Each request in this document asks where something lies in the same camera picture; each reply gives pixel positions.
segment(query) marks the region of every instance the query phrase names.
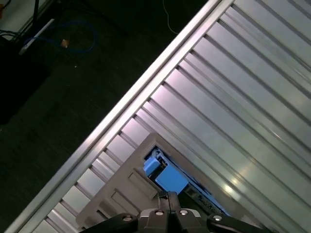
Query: bolt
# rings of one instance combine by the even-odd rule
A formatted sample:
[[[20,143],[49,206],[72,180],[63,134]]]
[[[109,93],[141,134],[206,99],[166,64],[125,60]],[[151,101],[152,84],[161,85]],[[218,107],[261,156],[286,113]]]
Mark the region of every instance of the bolt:
[[[179,211],[179,213],[180,213],[181,215],[187,215],[187,214],[188,214],[188,211],[187,211],[187,210],[181,210],[181,211]]]
[[[223,218],[219,215],[215,215],[213,219],[215,219],[216,221],[221,221]]]
[[[128,222],[128,221],[131,221],[131,220],[132,220],[132,216],[127,215],[127,216],[123,217],[123,221]]]
[[[158,216],[161,216],[161,215],[164,215],[164,212],[163,211],[156,211],[155,214]]]

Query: blue block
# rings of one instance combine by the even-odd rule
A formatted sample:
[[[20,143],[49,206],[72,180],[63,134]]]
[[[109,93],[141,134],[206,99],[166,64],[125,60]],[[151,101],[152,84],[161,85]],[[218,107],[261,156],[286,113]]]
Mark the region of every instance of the blue block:
[[[165,190],[179,194],[188,184],[188,180],[172,165],[168,165],[155,181]]]
[[[147,159],[144,163],[144,171],[146,172],[146,175],[150,176],[158,166],[160,166],[160,162],[156,158],[150,157]]]

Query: cable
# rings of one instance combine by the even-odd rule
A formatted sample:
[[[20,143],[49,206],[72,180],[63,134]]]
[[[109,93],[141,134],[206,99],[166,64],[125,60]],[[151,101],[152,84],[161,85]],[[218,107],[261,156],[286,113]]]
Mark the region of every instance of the cable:
[[[4,10],[8,5],[10,5],[12,0],[8,0],[8,2],[0,9],[0,10]]]
[[[163,4],[163,9],[164,9],[164,11],[165,11],[165,13],[166,13],[166,16],[167,16],[167,26],[169,27],[169,29],[170,29],[170,31],[172,32],[172,33],[174,33],[174,34],[178,34],[177,32],[175,32],[172,28],[171,28],[171,26],[170,26],[170,16],[169,16],[169,13],[167,12],[167,10],[166,10],[166,8],[165,8],[165,4],[164,4],[164,0],[162,0],[162,4]]]
[[[57,26],[53,26],[53,27],[48,27],[47,30],[50,30],[50,29],[54,29],[54,28],[60,28],[60,27],[66,27],[66,26],[69,26],[69,25],[76,25],[76,24],[83,24],[83,25],[86,25],[88,26],[92,31],[93,31],[93,34],[94,34],[94,37],[93,37],[93,43],[92,45],[86,49],[86,50],[77,50],[77,49],[71,49],[71,48],[64,48],[60,45],[60,43],[57,41],[57,40],[54,40],[54,39],[50,39],[50,38],[45,38],[45,37],[41,37],[41,36],[37,36],[37,37],[30,37],[28,39],[26,39],[24,41],[24,45],[26,45],[29,41],[31,40],[43,40],[43,41],[46,41],[46,42],[49,42],[49,43],[52,43],[52,44],[55,44],[56,46],[60,47],[60,48],[64,48],[65,50],[68,50],[70,52],[75,52],[75,53],[86,53],[86,52],[90,52],[95,44],[96,44],[96,37],[97,37],[97,33],[96,33],[96,30],[94,29],[94,27],[85,22],[85,21],[70,21],[70,22],[67,22],[67,23],[63,23],[63,24],[60,24],[60,25],[57,25]]]

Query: corrugated metal surface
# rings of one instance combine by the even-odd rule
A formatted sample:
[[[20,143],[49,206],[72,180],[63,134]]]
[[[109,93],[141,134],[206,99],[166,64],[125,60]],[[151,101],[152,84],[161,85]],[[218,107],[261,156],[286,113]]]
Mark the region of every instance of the corrugated metal surface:
[[[35,232],[76,232],[77,213],[157,132],[269,228],[311,233],[311,7],[222,4],[107,146],[112,133],[103,136],[96,160]]]

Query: gray cable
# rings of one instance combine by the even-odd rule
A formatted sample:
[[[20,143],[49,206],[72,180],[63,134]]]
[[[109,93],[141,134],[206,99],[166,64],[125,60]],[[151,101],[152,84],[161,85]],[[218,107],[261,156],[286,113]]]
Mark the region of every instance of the gray cable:
[[[175,32],[175,31],[171,28],[171,26],[170,26],[170,16],[169,16],[169,13],[167,12],[167,10],[166,10],[166,8],[165,8],[164,0],[162,0],[162,4],[163,4],[163,9],[164,9],[164,11],[165,11],[165,13],[166,13],[166,15],[167,15],[167,26],[169,27],[169,29],[170,29],[170,31],[171,31],[172,33],[178,34],[178,33]]]

